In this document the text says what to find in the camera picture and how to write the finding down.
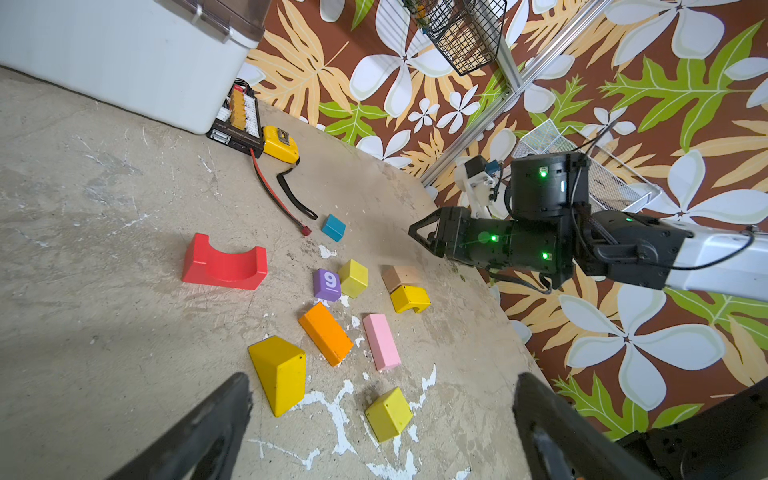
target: wire basket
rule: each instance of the wire basket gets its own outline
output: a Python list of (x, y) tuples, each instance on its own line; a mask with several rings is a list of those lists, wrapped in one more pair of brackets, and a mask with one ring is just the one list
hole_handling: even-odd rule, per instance
[[(580, 134), (573, 127), (572, 132)], [(578, 148), (578, 145), (568, 140), (563, 135), (569, 128), (560, 132), (555, 127), (552, 120), (547, 119), (544, 123), (529, 131), (520, 139), (515, 151), (512, 152), (513, 158), (527, 157), (528, 155), (538, 154), (556, 154), (558, 152), (572, 151)], [(595, 147), (599, 153), (590, 157), (589, 167), (589, 202), (592, 211), (601, 210), (620, 210), (624, 212), (636, 213), (642, 210), (648, 203), (661, 193), (661, 188), (652, 184), (638, 172), (627, 166), (624, 162), (615, 157), (611, 152), (600, 147)], [(640, 182), (633, 187), (614, 174), (611, 169), (603, 165), (600, 161), (605, 158), (605, 165), (625, 177), (639, 178)]]
[(459, 75), (496, 61), (507, 0), (403, 0)]

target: toy block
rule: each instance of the toy block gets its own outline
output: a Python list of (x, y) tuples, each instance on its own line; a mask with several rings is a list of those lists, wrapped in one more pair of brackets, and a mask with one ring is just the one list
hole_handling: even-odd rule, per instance
[(224, 253), (210, 245), (208, 235), (196, 233), (184, 256), (181, 281), (255, 290), (267, 273), (265, 248), (254, 247), (245, 253)]
[(304, 400), (304, 350), (278, 336), (271, 336), (249, 346), (248, 353), (276, 417)]
[(341, 293), (351, 298), (357, 296), (368, 288), (368, 269), (355, 260), (345, 263), (339, 270), (341, 278)]
[(395, 339), (392, 338), (392, 330), (389, 329), (386, 316), (371, 313), (362, 319), (362, 324), (366, 328), (376, 370), (383, 372), (400, 365), (400, 355), (397, 353)]
[(421, 286), (422, 274), (413, 266), (388, 266), (382, 273), (386, 291), (394, 292), (401, 285)]
[(328, 218), (326, 218), (326, 224), (323, 225), (323, 233), (337, 242), (341, 241), (342, 237), (344, 237), (345, 230), (346, 225), (344, 222), (333, 215), (329, 215)]
[(317, 303), (309, 312), (304, 313), (299, 324), (331, 366), (339, 365), (352, 350), (352, 340), (322, 303)]
[(368, 407), (366, 417), (381, 443), (400, 435), (413, 418), (413, 413), (400, 387), (395, 387)]
[(322, 268), (317, 270), (315, 272), (315, 297), (329, 302), (336, 302), (341, 298), (339, 275)]
[(397, 313), (403, 313), (411, 308), (416, 313), (421, 313), (427, 310), (428, 306), (432, 305), (427, 291), (420, 286), (403, 285), (390, 293), (389, 297), (392, 299), (392, 305)]

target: red arch block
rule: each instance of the red arch block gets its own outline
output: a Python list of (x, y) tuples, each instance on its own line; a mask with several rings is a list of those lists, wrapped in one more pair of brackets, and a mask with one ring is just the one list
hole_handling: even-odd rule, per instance
[(184, 256), (181, 281), (255, 290), (266, 274), (266, 248), (224, 253), (210, 245), (208, 235), (196, 233)]

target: pink rectangular block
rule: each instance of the pink rectangular block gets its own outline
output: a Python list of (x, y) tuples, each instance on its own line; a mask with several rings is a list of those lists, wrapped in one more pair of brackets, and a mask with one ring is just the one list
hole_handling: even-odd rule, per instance
[(362, 320), (362, 324), (366, 328), (376, 370), (383, 372), (400, 365), (400, 355), (397, 353), (395, 339), (392, 338), (392, 330), (389, 329), (386, 316), (371, 313)]

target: purple cube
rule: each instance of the purple cube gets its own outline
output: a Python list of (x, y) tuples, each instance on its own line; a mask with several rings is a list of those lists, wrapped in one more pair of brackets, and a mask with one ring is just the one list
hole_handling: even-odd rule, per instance
[(339, 275), (322, 268), (315, 272), (315, 296), (321, 300), (336, 302), (341, 298)]

